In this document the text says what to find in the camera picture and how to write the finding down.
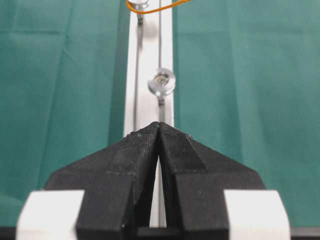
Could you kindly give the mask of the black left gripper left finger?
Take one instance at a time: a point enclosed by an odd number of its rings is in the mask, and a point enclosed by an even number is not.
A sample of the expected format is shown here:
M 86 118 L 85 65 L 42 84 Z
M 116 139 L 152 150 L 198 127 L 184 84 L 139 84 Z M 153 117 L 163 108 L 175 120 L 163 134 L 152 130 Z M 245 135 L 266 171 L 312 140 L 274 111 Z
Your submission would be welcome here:
M 49 176 L 46 190 L 84 190 L 79 240 L 124 240 L 149 226 L 159 127 L 153 122 Z

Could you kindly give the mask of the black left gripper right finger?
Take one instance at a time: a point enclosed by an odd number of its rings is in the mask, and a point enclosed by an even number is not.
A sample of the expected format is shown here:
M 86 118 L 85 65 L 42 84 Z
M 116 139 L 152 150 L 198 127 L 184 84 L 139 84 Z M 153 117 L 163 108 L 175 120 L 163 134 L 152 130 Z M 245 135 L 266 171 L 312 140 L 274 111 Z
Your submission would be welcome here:
M 264 190 L 260 175 L 163 122 L 158 143 L 166 225 L 185 240 L 227 240 L 224 190 Z

